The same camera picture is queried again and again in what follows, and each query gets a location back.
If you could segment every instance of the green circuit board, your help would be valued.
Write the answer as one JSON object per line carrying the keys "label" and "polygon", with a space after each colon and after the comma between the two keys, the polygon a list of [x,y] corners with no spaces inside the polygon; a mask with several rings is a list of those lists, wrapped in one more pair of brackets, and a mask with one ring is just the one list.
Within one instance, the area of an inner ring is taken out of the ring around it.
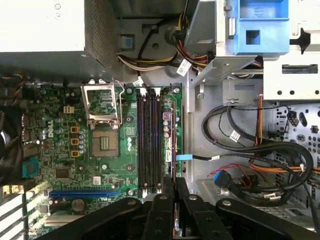
{"label": "green circuit board", "polygon": [[[120,110],[119,94],[116,89],[116,106],[112,104],[109,91],[89,91],[90,113],[109,115]],[[121,96],[122,125],[113,129],[109,125],[87,126],[86,112],[80,88],[25,88],[22,97],[33,99],[34,104],[23,119],[24,142],[39,140],[39,184],[38,193],[29,201],[39,198],[36,207],[28,215],[33,216],[29,239],[35,239],[52,231],[55,227],[45,226],[50,207],[50,191],[110,191],[107,197],[85,198],[85,207],[75,211],[72,198],[59,199],[69,207],[53,211],[51,215],[85,215],[107,206],[121,198],[136,197],[138,194],[138,140],[137,140],[137,94],[124,92]],[[161,87],[161,126],[166,127],[165,115],[176,105],[176,149],[183,153],[182,94],[173,87]],[[161,129],[162,175],[169,176],[168,152],[171,140]],[[182,175],[182,166],[176,165],[176,175]]]}

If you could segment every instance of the heatsink fan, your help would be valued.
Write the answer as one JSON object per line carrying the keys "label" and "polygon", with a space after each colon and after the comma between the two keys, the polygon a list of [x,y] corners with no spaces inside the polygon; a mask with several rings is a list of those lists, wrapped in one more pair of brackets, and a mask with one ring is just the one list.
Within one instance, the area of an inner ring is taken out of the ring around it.
{"label": "heatsink fan", "polygon": [[0,106],[0,187],[22,176],[21,111],[13,106]]}

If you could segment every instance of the blue pcie slot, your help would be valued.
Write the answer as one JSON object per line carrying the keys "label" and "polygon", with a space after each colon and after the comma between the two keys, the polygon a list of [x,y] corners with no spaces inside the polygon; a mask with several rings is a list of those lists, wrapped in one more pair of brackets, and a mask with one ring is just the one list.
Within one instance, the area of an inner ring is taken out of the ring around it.
{"label": "blue pcie slot", "polygon": [[49,197],[56,198],[107,198],[118,196],[119,191],[105,191],[105,190],[53,190],[49,193]]}

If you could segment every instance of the motherboard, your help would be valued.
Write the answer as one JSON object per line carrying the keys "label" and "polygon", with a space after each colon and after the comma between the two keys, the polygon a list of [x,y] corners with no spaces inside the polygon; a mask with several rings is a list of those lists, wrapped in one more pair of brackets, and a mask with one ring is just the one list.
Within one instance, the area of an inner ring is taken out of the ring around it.
{"label": "motherboard", "polygon": [[[25,169],[36,179],[28,198],[29,239],[125,197],[161,193],[162,177],[180,177],[183,152],[181,87],[90,90],[24,88],[32,101],[23,142],[37,144]],[[88,116],[118,116],[116,125]]]}

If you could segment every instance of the cpu socket lever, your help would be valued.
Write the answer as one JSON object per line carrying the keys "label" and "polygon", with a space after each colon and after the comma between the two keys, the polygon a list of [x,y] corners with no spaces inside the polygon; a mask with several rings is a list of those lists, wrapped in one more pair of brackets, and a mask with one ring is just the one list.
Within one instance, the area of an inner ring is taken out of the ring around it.
{"label": "cpu socket lever", "polygon": [[[117,99],[115,91],[115,83],[121,87],[121,92],[118,94],[119,97],[119,111],[117,109]],[[114,108],[112,114],[107,115],[94,115],[90,112],[91,103],[89,102],[88,92],[89,91],[110,91],[111,101],[110,105]],[[113,129],[118,129],[119,125],[122,124],[122,102],[121,95],[125,92],[124,87],[118,80],[112,79],[111,82],[106,82],[99,79],[98,83],[95,80],[90,80],[88,84],[81,86],[82,99],[84,103],[84,109],[87,119],[87,126],[91,130],[96,128],[97,124],[109,124]]]}

